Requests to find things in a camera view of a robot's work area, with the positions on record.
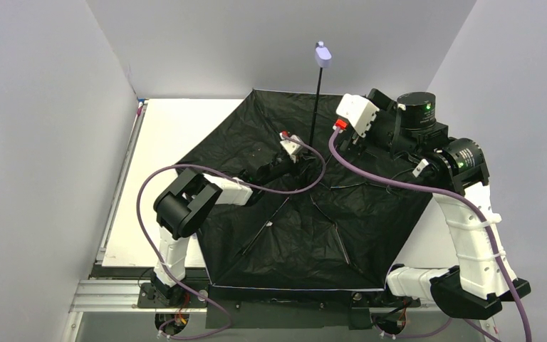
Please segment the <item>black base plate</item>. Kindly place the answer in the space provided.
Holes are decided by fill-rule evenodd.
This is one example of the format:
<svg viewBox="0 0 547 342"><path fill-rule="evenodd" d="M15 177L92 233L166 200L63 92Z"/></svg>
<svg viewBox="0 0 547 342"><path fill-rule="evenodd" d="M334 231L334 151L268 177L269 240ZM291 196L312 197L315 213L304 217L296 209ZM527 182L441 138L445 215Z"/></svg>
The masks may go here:
<svg viewBox="0 0 547 342"><path fill-rule="evenodd" d="M187 271L184 284L176 287L172 299L152 283L151 267L104 267L95 265L90 279L135 282L130 297L133 310L155 312L155 324L165 321L168 333L178 333L194 313L207 316L207 328L230 323L232 328L322 328L346 326L350 330L380 328L399 335L411 321L409 313L426 308L418 299L401 299L385 292L299 291L288 293L224 289L211 285L203 268Z"/></svg>

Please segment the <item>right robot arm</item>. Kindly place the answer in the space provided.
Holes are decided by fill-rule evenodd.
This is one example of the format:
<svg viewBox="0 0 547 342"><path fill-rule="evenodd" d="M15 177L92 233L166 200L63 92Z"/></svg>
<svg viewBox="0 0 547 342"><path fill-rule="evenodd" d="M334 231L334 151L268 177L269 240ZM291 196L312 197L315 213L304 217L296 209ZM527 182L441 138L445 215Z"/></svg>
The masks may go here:
<svg viewBox="0 0 547 342"><path fill-rule="evenodd" d="M473 140L451 137L435 110L433 93L412 92L391 99L373 89L368 95L343 95L335 111L335 137L349 130L350 145L369 142L417 163L410 181L374 175L347 160L341 164L366 179L431 194L454 245L457 265L398 266L386 277L388 289L395 296L432 301L452 318L486 320L508 301L522 310L521 300L531 286L517 277L501 245L496 228L501 216L491 208L483 151Z"/></svg>

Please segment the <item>lilac umbrella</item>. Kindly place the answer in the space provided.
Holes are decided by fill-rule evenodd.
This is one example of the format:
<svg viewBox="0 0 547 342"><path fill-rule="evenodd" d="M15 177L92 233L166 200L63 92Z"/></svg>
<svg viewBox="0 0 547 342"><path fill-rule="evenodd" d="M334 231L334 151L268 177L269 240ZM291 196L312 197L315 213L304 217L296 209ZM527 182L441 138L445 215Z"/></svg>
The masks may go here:
<svg viewBox="0 0 547 342"><path fill-rule="evenodd" d="M326 159L308 156L295 174L267 184L251 206L217 205L198 234L219 287L380 289L431 195L388 188L339 164L328 141L341 97L253 90L183 164L254 182L281 152L288 130L312 140Z"/></svg>

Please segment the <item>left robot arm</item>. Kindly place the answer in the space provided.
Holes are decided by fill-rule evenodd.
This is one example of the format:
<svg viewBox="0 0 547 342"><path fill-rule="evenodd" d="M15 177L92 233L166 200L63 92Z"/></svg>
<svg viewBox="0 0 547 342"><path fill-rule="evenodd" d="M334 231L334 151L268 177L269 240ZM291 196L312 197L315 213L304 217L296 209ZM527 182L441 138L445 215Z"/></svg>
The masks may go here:
<svg viewBox="0 0 547 342"><path fill-rule="evenodd" d="M180 173L156 198L152 206L160 227L160 240L153 247L157 266L151 276L152 285L166 297L182 286L186 277L184 265L189 238L197 233L217 205L251 206L263 193L294 195L306 192L321 181L325 168L317 178L296 190L276 190L270 182L298 171L300 160L284 157L258 169L256 175L232 177L209 167L177 164L167 170Z"/></svg>

